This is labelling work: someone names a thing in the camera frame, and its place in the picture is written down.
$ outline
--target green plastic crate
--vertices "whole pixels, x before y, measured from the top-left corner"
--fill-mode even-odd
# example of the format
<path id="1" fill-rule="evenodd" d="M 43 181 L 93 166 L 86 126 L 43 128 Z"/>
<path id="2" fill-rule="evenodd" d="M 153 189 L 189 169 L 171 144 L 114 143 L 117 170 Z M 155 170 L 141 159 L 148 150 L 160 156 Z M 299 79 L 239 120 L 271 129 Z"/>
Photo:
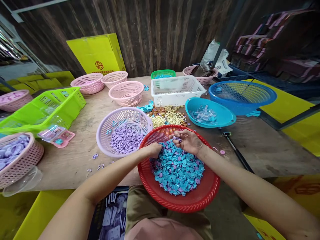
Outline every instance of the green plastic crate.
<path id="1" fill-rule="evenodd" d="M 48 116 L 45 110 L 56 105 L 58 107 Z M 80 87 L 49 90 L 1 121 L 0 133 L 32 132 L 38 137 L 39 132 L 52 124 L 69 129 L 84 105 L 86 101 L 80 93 Z"/>
<path id="2" fill-rule="evenodd" d="M 151 79 L 155 79 L 158 75 L 170 75 L 171 77 L 176 76 L 176 72 L 170 69 L 158 70 L 151 73 Z"/>

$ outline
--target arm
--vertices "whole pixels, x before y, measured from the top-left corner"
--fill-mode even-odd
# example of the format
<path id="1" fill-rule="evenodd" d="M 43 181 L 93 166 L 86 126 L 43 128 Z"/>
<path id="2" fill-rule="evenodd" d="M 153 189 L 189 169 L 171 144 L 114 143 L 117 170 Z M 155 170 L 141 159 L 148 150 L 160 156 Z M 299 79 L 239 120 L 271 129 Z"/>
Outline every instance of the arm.
<path id="1" fill-rule="evenodd" d="M 100 170 L 78 187 L 51 219 L 40 240 L 86 240 L 99 201 L 106 197 L 142 160 L 157 158 L 161 145 L 153 143 Z"/>
<path id="2" fill-rule="evenodd" d="M 205 146 L 195 133 L 183 130 L 175 131 L 174 135 L 182 139 L 181 143 L 178 140 L 173 141 L 177 147 L 197 155 L 244 202 L 285 238 L 289 240 L 320 239 L 320 224 L 317 218 L 281 190 L 257 175 L 226 161 Z"/>

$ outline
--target pink shirt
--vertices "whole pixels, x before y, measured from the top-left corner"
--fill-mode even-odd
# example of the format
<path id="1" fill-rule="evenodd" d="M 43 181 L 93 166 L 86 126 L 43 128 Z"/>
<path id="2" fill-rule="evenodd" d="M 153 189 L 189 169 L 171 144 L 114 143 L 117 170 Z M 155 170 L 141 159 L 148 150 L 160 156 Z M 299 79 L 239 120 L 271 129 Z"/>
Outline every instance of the pink shirt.
<path id="1" fill-rule="evenodd" d="M 201 236 L 194 229 L 186 227 L 181 223 L 169 218 L 145 218 L 138 222 L 125 235 L 124 239 L 202 240 Z"/>

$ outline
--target white plastic crate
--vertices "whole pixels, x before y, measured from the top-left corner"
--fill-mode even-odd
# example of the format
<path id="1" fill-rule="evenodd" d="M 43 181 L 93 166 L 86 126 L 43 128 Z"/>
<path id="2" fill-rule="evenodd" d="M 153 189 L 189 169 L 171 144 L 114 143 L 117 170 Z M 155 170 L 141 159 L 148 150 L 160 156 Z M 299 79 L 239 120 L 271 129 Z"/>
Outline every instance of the white plastic crate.
<path id="1" fill-rule="evenodd" d="M 151 95 L 156 107 L 185 105 L 189 98 L 200 97 L 205 91 L 194 76 L 151 80 Z"/>

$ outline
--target hand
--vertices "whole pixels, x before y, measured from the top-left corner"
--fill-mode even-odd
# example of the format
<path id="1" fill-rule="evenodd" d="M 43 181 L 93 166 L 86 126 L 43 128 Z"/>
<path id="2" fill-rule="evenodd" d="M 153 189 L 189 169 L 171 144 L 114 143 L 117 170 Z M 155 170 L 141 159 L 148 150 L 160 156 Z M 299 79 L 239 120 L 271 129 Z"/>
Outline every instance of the hand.
<path id="1" fill-rule="evenodd" d="M 147 150 L 148 157 L 150 158 L 158 158 L 159 153 L 161 151 L 162 145 L 158 144 L 157 142 L 154 142 L 146 147 L 144 147 Z"/>
<path id="2" fill-rule="evenodd" d="M 185 129 L 183 131 L 174 131 L 173 135 L 169 136 L 172 139 L 173 136 L 179 137 L 182 141 L 173 140 L 173 143 L 178 147 L 182 148 L 184 151 L 197 155 L 199 151 L 203 148 L 204 144 L 200 141 L 197 135 L 189 130 Z"/>

